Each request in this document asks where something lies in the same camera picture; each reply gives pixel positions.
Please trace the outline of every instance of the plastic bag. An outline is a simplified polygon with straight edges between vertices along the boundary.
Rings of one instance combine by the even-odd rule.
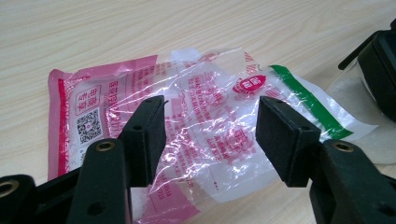
[[[374,128],[285,67],[261,70],[241,49],[172,55],[75,74],[53,70],[49,178],[78,168],[90,143],[117,137],[138,105],[159,94],[169,101],[167,143],[153,185],[132,189],[137,223],[178,223],[210,203],[242,197],[276,178],[254,137],[260,95],[288,102],[323,130],[322,140],[359,138]]]

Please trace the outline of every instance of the green stripe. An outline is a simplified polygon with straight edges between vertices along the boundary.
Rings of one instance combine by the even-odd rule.
[[[333,116],[332,114],[323,106],[323,104],[308,91],[299,81],[297,81],[291,74],[289,69],[280,65],[271,65],[283,82],[289,86],[297,97],[302,100],[305,106],[311,111],[311,113],[319,120],[319,122],[324,126],[329,136],[332,139],[342,139],[345,138],[353,132],[345,129]]]

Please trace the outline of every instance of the light wood surface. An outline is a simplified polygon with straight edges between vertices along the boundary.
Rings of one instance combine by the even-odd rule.
[[[0,176],[47,181],[49,72],[172,49],[241,47],[326,89],[337,64],[388,29],[395,0],[1,1]],[[396,166],[379,166],[396,177]],[[314,223],[308,189],[279,180],[186,223]]]

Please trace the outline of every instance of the qr code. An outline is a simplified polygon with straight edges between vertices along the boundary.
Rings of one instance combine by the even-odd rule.
[[[91,141],[102,134],[102,125],[99,119],[99,109],[85,114],[77,120],[79,142],[81,144]]]

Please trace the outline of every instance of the wooden table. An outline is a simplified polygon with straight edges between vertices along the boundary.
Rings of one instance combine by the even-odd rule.
[[[53,68],[122,62],[172,49],[241,47],[326,89],[337,64],[395,19],[394,0],[2,1],[0,176],[47,181]],[[378,166],[396,177],[396,166]],[[314,223],[308,189],[279,180],[186,223]]]

